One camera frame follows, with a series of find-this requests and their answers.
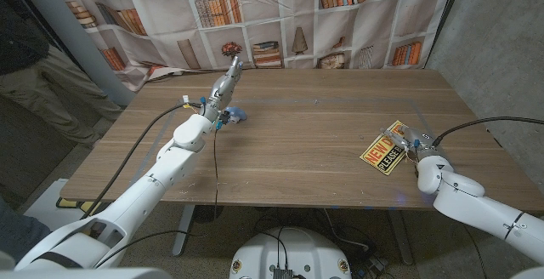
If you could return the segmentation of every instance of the cable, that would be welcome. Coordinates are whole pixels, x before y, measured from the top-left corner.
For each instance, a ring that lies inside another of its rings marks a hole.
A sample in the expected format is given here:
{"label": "cable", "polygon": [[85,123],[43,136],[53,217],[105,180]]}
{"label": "cable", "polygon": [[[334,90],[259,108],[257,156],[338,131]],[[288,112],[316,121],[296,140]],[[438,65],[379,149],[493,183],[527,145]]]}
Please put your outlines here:
{"label": "cable", "polygon": [[482,266],[482,271],[484,272],[484,278],[487,279],[487,272],[485,272],[484,260],[482,259],[482,254],[479,252],[478,244],[476,244],[476,241],[474,241],[473,235],[470,233],[467,226],[465,224],[463,224],[462,226],[465,228],[468,236],[470,236],[470,239],[473,241],[474,248],[476,248],[476,253],[478,253],[479,263]]}
{"label": "cable", "polygon": [[[279,237],[273,236],[273,235],[269,234],[268,232],[264,232],[264,231],[256,231],[256,232],[257,232],[257,233],[262,233],[262,234],[264,234],[264,235],[266,235],[266,236],[271,236],[271,237],[273,237],[274,239],[278,240],[279,243],[281,243],[281,246],[283,246],[283,251],[284,251],[284,253],[285,253],[285,255],[286,255],[286,265],[287,265],[287,249],[286,249],[286,245],[283,243],[283,241],[280,240]],[[279,249],[278,249],[278,265],[277,265],[277,267],[280,268],[280,250],[279,250]]]}
{"label": "cable", "polygon": [[216,141],[216,138],[218,137],[218,131],[219,129],[216,128],[215,135],[213,136],[213,162],[215,163],[215,207],[213,208],[213,220],[217,219],[218,217],[219,176],[218,176],[218,159],[215,157],[215,141]]}
{"label": "cable", "polygon": [[128,154],[125,156],[125,159],[122,161],[121,165],[117,169],[116,173],[113,175],[113,177],[111,177],[110,182],[108,182],[108,184],[105,186],[105,188],[100,192],[99,196],[96,197],[96,199],[94,200],[91,207],[87,210],[87,212],[85,212],[85,214],[80,219],[86,219],[91,214],[91,212],[93,212],[96,205],[102,200],[102,197],[104,197],[105,193],[111,188],[113,183],[116,181],[117,177],[119,177],[119,174],[124,169],[125,165],[128,162],[128,159],[130,159],[130,156],[134,153],[134,151],[136,150],[136,147],[138,147],[139,142],[142,141],[142,139],[145,137],[145,135],[148,133],[148,131],[150,131],[151,127],[156,123],[156,121],[158,121],[161,117],[164,117],[169,112],[174,111],[174,110],[176,110],[178,108],[181,108],[184,105],[192,105],[192,106],[195,106],[195,107],[200,107],[201,104],[183,103],[181,105],[175,105],[172,108],[164,111],[163,113],[161,113],[157,117],[155,117],[155,119],[153,119],[153,121],[151,121],[151,123],[147,126],[147,128],[144,130],[144,132],[136,140],[136,143],[134,143],[133,148],[130,149]]}
{"label": "cable", "polygon": [[331,222],[331,218],[329,217],[329,213],[326,212],[326,209],[323,208],[323,210],[325,211],[325,215],[326,215],[326,218],[329,220],[329,225],[331,226],[331,230],[332,230],[332,234],[340,241],[343,241],[343,242],[346,242],[346,243],[350,243],[350,244],[354,244],[354,245],[358,245],[358,246],[361,246],[365,249],[365,251],[367,251],[369,249],[368,245],[365,245],[363,243],[359,243],[359,242],[353,242],[353,241],[350,241],[350,240],[345,240],[345,239],[342,239],[340,236],[337,235],[337,233],[334,231],[334,228],[332,226],[332,222]]}
{"label": "cable", "polygon": [[544,125],[544,121],[542,121],[542,120],[536,120],[536,119],[525,118],[525,117],[487,117],[487,118],[478,119],[478,120],[475,120],[475,121],[472,121],[472,122],[465,122],[464,124],[461,124],[459,126],[456,126],[454,128],[451,128],[451,129],[448,129],[448,130],[444,131],[441,135],[438,136],[438,138],[436,138],[434,140],[433,146],[434,147],[438,146],[440,144],[440,142],[442,141],[442,139],[447,134],[450,134],[450,133],[452,133],[452,132],[454,132],[456,130],[459,130],[461,128],[465,128],[465,127],[468,127],[468,126],[476,125],[476,124],[479,124],[479,123],[482,123],[482,122],[494,122],[494,121],[531,122],[531,123]]}
{"label": "cable", "polygon": [[[283,228],[285,228],[285,226],[282,226],[280,228],[280,232],[278,232],[278,265],[280,264],[280,234]],[[286,270],[287,270],[287,252],[286,252]]]}
{"label": "cable", "polygon": [[110,254],[107,258],[103,259],[102,261],[100,261],[100,263],[98,263],[97,265],[94,266],[94,268],[99,268],[102,264],[104,264],[107,260],[113,258],[116,254],[120,253],[121,251],[123,251],[125,248],[129,247],[129,246],[132,246],[134,244],[136,244],[137,242],[140,242],[140,241],[143,241],[147,238],[150,238],[150,237],[153,237],[153,236],[159,236],[159,235],[163,235],[163,234],[167,234],[167,233],[183,233],[187,236],[193,236],[193,237],[205,237],[206,235],[204,236],[198,236],[198,235],[194,235],[194,234],[191,234],[189,232],[186,232],[186,231],[163,231],[163,232],[157,232],[157,233],[153,233],[153,234],[150,234],[148,236],[143,236],[143,237],[140,237],[139,239],[136,239],[132,242],[130,242],[129,244],[117,249],[114,253]]}

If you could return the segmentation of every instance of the sign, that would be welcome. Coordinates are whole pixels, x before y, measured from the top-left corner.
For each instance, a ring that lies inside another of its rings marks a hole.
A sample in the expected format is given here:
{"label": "sign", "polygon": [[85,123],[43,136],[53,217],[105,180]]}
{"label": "sign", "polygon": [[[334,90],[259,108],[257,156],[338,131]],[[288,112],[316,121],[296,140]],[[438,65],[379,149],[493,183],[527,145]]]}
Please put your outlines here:
{"label": "sign", "polygon": [[[388,130],[404,138],[405,134],[400,131],[401,126],[403,126],[403,123],[397,121],[389,126]],[[395,145],[388,136],[380,134],[366,151],[360,155],[360,158],[383,174],[389,176],[393,168],[399,164],[405,154],[405,150]]]}

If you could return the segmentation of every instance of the wooden table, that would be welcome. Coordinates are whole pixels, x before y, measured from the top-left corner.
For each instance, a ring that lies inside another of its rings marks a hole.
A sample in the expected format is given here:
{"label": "wooden table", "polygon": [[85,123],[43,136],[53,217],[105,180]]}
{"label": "wooden table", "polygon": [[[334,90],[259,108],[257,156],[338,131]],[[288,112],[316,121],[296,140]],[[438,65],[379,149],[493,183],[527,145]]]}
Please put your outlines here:
{"label": "wooden table", "polygon": [[[62,189],[70,200],[93,200],[143,129],[184,94],[208,96],[221,73],[148,83]],[[476,116],[436,71],[250,70],[231,105],[248,119],[224,126],[217,137],[218,204],[430,209],[433,197],[417,189],[414,165],[402,161],[385,176],[359,159],[366,147],[400,120],[430,134]],[[144,174],[156,153],[185,121],[178,109],[147,134],[116,183],[113,200]],[[213,204],[213,137],[205,138],[195,172],[164,201]],[[481,183],[486,195],[524,211],[544,210],[544,199],[512,158],[480,124],[448,135],[441,146],[459,174]]]}

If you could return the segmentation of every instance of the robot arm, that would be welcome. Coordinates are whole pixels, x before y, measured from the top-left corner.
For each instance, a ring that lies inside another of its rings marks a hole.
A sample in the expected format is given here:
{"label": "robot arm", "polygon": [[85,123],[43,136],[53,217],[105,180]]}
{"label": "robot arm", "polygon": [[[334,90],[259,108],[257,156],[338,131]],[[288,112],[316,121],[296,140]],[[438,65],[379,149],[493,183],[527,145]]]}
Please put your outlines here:
{"label": "robot arm", "polygon": [[[15,270],[94,268],[125,246],[170,187],[191,174],[204,148],[203,134],[232,99],[240,80],[242,63],[233,59],[227,73],[213,85],[212,94],[201,108],[176,128],[173,138],[161,148],[156,164],[106,210],[65,225],[39,242]],[[119,264],[124,251],[105,261],[100,268]]]}
{"label": "robot arm", "polygon": [[414,128],[403,127],[404,138],[385,131],[396,145],[417,158],[417,187],[436,195],[433,206],[442,214],[489,232],[544,265],[544,221],[490,199],[484,187],[456,174],[450,163],[432,145],[433,138]]}

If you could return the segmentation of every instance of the printed backdrop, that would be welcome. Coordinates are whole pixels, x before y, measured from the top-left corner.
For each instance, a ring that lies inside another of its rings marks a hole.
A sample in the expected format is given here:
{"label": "printed backdrop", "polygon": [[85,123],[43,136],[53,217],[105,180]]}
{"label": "printed backdrop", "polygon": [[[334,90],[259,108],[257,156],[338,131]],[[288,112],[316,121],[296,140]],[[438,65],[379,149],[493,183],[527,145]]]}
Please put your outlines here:
{"label": "printed backdrop", "polygon": [[150,70],[422,68],[446,0],[66,0],[116,75]]}

